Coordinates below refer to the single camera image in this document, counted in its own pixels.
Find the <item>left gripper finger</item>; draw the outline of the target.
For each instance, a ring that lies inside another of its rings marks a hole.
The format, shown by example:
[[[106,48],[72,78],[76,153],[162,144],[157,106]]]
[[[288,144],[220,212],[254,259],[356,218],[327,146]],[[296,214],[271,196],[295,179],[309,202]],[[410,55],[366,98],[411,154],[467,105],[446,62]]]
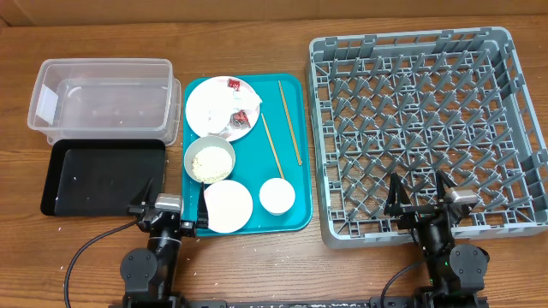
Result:
[[[129,203],[132,207],[145,208],[150,204],[153,178],[149,178],[135,197]]]
[[[198,219],[207,219],[208,218],[208,210],[206,207],[206,200],[205,200],[205,189],[206,184],[204,182],[200,183],[200,194],[198,199],[198,210],[197,210],[197,218]]]

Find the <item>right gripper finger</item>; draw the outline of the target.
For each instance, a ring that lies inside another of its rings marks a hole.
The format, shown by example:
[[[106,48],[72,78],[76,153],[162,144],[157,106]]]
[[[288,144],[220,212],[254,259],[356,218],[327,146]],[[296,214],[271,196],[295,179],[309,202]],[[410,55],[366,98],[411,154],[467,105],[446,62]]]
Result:
[[[438,200],[444,200],[446,189],[456,187],[457,184],[441,169],[435,171],[436,190]]]
[[[402,184],[401,177],[396,172],[393,172],[390,174],[390,187],[387,198],[387,206],[391,207],[397,204],[411,204],[411,201]]]

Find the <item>small pink plate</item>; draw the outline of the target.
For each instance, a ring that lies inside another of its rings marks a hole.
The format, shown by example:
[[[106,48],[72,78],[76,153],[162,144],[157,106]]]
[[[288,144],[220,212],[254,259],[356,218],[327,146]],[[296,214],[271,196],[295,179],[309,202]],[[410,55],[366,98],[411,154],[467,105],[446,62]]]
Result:
[[[205,190],[208,228],[230,234],[243,228],[253,213],[251,193],[239,182],[223,180]]]

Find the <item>white rice pile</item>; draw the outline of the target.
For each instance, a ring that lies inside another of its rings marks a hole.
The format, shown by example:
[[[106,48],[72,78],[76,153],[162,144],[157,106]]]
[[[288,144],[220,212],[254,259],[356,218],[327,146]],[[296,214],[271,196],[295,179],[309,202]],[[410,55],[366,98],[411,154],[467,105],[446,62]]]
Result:
[[[226,178],[233,168],[231,155],[221,147],[208,146],[192,160],[192,171],[198,182],[212,184]]]

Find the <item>grey bowl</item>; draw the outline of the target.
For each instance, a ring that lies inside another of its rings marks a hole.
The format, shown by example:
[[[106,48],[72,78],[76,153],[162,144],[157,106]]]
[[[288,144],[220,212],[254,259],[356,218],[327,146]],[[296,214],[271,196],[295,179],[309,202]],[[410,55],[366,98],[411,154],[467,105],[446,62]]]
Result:
[[[217,147],[224,148],[231,155],[232,162],[233,162],[233,168],[235,167],[235,150],[232,147],[232,145],[230,144],[230,142],[228,142],[227,140],[225,140],[221,137],[212,136],[212,135],[198,138],[194,142],[192,142],[190,144],[190,146],[187,148],[187,150],[185,151],[185,154],[184,154],[184,159],[183,159],[183,165],[184,165],[185,171],[187,172],[188,176],[196,182],[198,182],[198,180],[196,179],[196,177],[194,176],[194,173],[192,171],[192,160],[193,160],[194,156],[200,150],[202,150],[202,149],[204,149],[208,146],[217,146]]]

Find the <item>small white cup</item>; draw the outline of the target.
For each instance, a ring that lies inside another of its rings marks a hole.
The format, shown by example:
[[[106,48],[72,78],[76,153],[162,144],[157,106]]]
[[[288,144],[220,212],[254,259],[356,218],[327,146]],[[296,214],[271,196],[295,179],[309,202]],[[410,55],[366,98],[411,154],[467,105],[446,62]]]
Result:
[[[275,216],[289,211],[295,203],[295,189],[282,178],[272,178],[259,189],[259,202],[265,210]]]

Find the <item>red wrapper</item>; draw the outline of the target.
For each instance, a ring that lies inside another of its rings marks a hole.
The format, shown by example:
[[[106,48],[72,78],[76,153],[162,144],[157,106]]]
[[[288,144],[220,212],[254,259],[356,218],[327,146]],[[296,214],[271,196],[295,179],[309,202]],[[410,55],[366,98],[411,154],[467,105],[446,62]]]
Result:
[[[237,79],[229,78],[227,80],[227,86],[232,88],[234,91],[239,91],[241,87],[241,81]]]
[[[247,118],[247,113],[244,110],[235,112],[230,117],[230,125],[236,129],[245,129],[250,127],[250,122]]]

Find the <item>large white plate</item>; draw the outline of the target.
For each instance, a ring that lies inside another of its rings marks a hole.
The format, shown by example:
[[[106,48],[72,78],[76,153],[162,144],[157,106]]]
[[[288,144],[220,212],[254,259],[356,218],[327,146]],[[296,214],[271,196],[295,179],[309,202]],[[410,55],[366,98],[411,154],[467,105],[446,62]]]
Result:
[[[248,90],[258,94],[246,81],[234,76],[217,76],[200,82],[190,93],[185,103],[185,117],[189,127],[199,136],[210,135],[206,132],[206,111],[211,105],[211,96],[219,89],[226,88],[229,78],[241,81],[240,90]],[[249,113],[251,119],[251,128],[244,133],[230,135],[227,141],[236,141],[248,134],[259,118],[260,106]]]

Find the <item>white napkin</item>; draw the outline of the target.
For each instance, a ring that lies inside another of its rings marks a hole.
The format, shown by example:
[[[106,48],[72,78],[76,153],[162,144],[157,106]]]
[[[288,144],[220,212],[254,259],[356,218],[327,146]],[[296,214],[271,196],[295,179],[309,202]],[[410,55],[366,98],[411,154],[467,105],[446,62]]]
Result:
[[[228,138],[236,133],[244,133],[251,128],[251,119],[249,113],[256,110],[262,103],[258,94],[248,90],[234,91],[226,87],[217,90],[211,96],[211,105],[206,111],[205,130],[210,135]],[[250,122],[250,127],[245,129],[236,129],[230,125],[230,117],[235,112],[244,110]]]

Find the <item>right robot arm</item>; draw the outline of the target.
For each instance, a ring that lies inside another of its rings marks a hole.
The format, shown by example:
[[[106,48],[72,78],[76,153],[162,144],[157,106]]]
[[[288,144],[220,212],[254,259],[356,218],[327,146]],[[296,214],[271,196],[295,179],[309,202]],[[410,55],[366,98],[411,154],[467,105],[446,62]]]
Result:
[[[411,204],[396,173],[390,175],[390,189],[384,214],[397,219],[421,249],[423,259],[400,270],[385,284],[378,299],[381,307],[487,307],[477,292],[485,288],[484,277],[490,256],[478,246],[456,244],[453,225],[469,216],[479,198],[472,190],[459,187],[443,171],[435,173],[437,199],[432,204]],[[430,284],[418,287],[408,298],[388,298],[390,286],[402,275],[425,264]]]

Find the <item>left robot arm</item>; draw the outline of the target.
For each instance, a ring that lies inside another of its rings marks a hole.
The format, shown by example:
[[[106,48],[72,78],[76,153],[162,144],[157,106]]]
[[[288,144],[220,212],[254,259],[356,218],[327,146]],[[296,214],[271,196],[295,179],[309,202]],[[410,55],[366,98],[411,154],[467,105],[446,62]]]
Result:
[[[209,223],[204,183],[200,184],[198,214],[182,219],[182,197],[160,193],[152,197],[152,181],[130,201],[128,213],[137,217],[137,227],[149,234],[147,247],[130,251],[122,260],[120,274],[125,283],[124,307],[189,307],[182,295],[172,291],[182,238],[197,236]]]

